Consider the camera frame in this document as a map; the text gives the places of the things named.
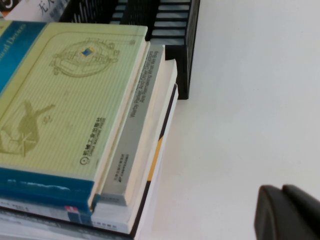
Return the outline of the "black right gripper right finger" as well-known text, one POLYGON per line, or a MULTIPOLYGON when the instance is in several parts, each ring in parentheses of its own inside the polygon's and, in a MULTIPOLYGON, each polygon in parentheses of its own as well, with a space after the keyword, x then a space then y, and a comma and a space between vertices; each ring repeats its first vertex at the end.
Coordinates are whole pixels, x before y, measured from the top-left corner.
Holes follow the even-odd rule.
POLYGON ((299 187, 286 184, 282 186, 284 194, 292 201, 300 216, 320 239, 320 201, 299 187))

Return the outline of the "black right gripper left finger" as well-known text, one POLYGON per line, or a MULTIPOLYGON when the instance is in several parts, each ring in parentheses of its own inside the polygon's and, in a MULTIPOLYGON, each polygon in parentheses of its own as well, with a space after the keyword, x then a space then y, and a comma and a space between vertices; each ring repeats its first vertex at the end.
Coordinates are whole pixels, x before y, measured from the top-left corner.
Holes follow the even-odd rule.
POLYGON ((278 188, 259 188, 254 219, 258 240, 302 240, 304 225, 289 198, 278 188))

